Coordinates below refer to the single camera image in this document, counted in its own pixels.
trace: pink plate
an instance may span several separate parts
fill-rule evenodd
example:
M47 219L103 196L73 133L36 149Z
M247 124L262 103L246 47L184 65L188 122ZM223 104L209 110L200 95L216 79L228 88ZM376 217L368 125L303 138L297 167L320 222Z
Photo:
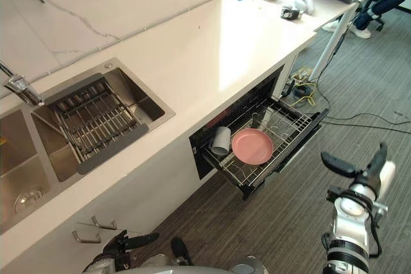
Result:
M274 145L270 137L255 128L239 131L231 142L232 151L238 159L246 164L260 165L270 159Z

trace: dishwasher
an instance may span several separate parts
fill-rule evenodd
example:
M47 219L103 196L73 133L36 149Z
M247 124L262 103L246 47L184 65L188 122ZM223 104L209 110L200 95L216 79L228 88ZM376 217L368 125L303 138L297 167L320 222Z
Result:
M265 78L231 106L210 120L189 140L198 175L205 177L214 168L242 193L246 200L272 173L280 173L286 163L318 131L328 109L307 116L272 97L280 69ZM274 152L261 165L248 165L232 152L216 155L210 147L219 126L231 130L231 140L244 128L256 128L266 133L274 144Z

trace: yellow cable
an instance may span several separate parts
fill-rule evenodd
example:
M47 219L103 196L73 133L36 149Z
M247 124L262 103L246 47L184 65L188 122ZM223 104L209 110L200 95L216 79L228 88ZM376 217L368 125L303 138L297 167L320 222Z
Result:
M299 86L307 86L307 85L316 85L316 83L302 83L300 85L297 85L297 87ZM311 91L309 96L303 96L301 98L299 98L297 101L295 101L294 103L291 104L291 106L294 106L295 104L298 104L299 102L301 102L304 99L307 99L307 102L311 105L311 106L315 106L315 101L312 98L312 95L314 93L315 88L313 88L313 90Z

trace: drawer handle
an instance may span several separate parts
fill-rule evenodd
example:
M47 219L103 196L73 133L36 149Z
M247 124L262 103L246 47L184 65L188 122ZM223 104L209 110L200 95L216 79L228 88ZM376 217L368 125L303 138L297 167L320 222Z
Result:
M109 229L109 230L117 230L117 224L116 221L112 221L111 225L102 225L97 221L96 216L93 216L91 218L92 223L94 224L94 226L101 228L101 229Z
M73 231L73 237L79 243L101 243L101 237L100 237L100 234L98 232L96 233L96 239L97 240L83 240L83 239L80 239L80 237L77 234L77 231Z

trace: gray cup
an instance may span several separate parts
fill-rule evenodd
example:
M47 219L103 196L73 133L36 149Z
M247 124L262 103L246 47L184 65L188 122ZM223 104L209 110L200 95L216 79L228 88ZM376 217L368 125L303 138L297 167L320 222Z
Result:
M219 126L216 131L211 151L216 155L227 155L230 150L231 130L225 126Z

